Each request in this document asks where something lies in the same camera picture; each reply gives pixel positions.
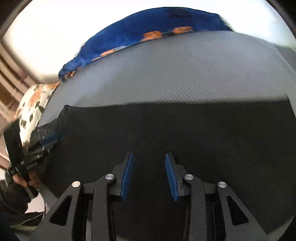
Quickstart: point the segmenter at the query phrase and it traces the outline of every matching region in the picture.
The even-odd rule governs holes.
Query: floral fabric
[[[15,119],[20,120],[20,138],[23,145],[30,141],[31,132],[36,128],[50,97],[59,84],[60,82],[33,85],[24,94],[15,113]]]
[[[80,68],[129,46],[206,30],[231,31],[218,14],[196,9],[161,7],[137,12],[111,24],[85,42],[74,59],[60,70],[59,79],[66,81]]]

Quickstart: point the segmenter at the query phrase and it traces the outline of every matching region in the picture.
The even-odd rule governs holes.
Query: bright white wall
[[[296,47],[289,28],[265,0],[33,0],[11,25],[4,42],[36,77],[53,82],[62,66],[94,34],[154,7],[218,13],[237,32]]]

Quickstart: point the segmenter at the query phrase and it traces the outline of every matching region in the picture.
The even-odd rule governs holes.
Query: pillow
[[[24,94],[15,113],[20,120],[20,139],[23,146],[29,143],[31,132],[36,128],[44,109],[60,82],[32,85]]]

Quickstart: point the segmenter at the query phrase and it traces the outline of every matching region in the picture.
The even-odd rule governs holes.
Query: black surface
[[[266,233],[296,209],[296,121],[289,101],[220,104],[65,106],[43,182],[60,196],[94,182],[127,151],[135,165],[129,195],[114,203],[116,232],[131,240],[182,240],[185,209],[170,194],[164,159],[203,182],[229,184]]]

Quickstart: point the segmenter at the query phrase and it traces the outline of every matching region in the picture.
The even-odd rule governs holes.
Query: metal pin
[[[72,187],[77,188],[80,186],[80,182],[79,181],[75,181],[72,183]]]
[[[227,186],[225,182],[219,182],[218,185],[221,188],[225,188]]]
[[[185,175],[185,179],[186,179],[186,180],[192,180],[192,179],[193,179],[193,175],[191,175],[191,174],[186,174],[186,175]]]
[[[113,174],[107,174],[107,175],[105,176],[105,178],[106,178],[107,180],[112,180],[112,179],[114,178],[114,175],[113,175]]]

